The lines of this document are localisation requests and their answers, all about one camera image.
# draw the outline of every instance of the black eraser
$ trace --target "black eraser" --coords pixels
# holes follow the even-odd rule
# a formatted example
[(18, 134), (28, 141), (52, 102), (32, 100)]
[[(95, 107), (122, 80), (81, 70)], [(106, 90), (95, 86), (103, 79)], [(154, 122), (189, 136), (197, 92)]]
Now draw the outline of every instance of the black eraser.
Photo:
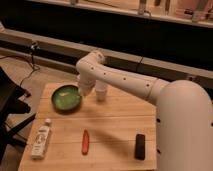
[(135, 158), (145, 160), (145, 135), (143, 134), (136, 135)]

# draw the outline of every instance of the black chair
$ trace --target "black chair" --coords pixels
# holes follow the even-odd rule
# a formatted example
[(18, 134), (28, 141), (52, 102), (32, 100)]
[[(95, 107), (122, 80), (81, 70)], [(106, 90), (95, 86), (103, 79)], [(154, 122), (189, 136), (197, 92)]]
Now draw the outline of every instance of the black chair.
[(21, 147), (26, 145), (26, 142), (13, 136), (28, 125), (35, 118), (35, 115), (30, 116), (10, 130), (7, 129), (5, 124), (8, 115), (11, 113), (22, 114), (30, 112), (30, 107), (18, 99), (24, 94), (25, 90), (16, 85), (0, 67), (0, 163), (8, 144)]

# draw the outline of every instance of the green bowl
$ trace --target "green bowl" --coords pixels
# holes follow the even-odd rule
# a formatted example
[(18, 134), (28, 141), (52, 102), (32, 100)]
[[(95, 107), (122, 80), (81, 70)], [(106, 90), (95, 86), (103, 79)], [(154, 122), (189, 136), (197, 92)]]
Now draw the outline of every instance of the green bowl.
[(77, 86), (65, 85), (54, 91), (51, 100), (56, 110), (67, 112), (79, 106), (81, 96)]

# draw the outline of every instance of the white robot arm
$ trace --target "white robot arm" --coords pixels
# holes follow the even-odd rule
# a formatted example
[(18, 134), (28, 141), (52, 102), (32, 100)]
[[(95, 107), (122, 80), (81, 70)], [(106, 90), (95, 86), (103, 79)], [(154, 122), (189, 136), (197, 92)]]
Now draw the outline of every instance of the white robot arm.
[(80, 93), (87, 95), (101, 80), (156, 105), (158, 171), (212, 171), (213, 108), (205, 90), (191, 81), (169, 83), (104, 62), (97, 50), (78, 61)]
[(155, 77), (112, 69), (104, 66), (104, 63), (105, 57), (97, 50), (77, 63), (79, 91), (83, 96), (92, 90), (96, 80), (100, 80), (155, 105), (162, 88), (169, 83)]

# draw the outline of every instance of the bottle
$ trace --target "bottle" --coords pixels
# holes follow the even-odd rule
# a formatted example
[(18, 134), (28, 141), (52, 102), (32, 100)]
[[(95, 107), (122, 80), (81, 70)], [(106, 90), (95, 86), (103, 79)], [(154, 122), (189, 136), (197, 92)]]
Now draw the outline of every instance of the bottle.
[(50, 136), (50, 124), (51, 124), (51, 120), (46, 119), (44, 125), (42, 125), (39, 128), (35, 142), (33, 144), (32, 151), (31, 151), (32, 159), (44, 158), (47, 144), (48, 144), (48, 139)]

